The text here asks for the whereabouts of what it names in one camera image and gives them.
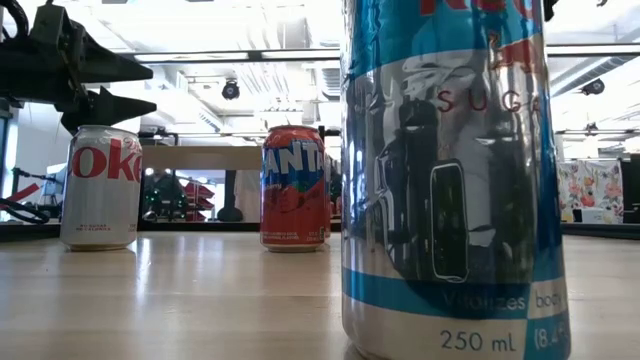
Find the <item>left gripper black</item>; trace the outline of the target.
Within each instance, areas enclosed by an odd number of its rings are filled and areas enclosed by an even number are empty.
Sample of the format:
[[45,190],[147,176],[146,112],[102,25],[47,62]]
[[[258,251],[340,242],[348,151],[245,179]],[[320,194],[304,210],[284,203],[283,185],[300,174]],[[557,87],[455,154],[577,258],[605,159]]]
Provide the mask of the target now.
[[153,102],[116,96],[104,87],[99,93],[86,90],[86,83],[148,80],[153,71],[102,47],[64,7],[38,7],[33,23],[18,3],[1,9],[16,25],[14,35],[1,29],[3,98],[53,104],[69,133],[89,125],[112,127],[157,110]]

